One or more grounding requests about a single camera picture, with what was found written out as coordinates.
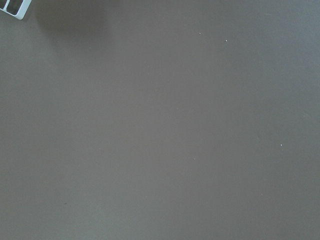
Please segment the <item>white compartment box corner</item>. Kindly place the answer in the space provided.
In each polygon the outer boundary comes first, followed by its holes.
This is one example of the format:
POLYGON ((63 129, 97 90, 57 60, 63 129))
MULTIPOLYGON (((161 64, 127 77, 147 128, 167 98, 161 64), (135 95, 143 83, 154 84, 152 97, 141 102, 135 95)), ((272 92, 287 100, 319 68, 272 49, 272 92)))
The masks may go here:
POLYGON ((22 20, 32 0, 0 0, 0 10, 22 20))

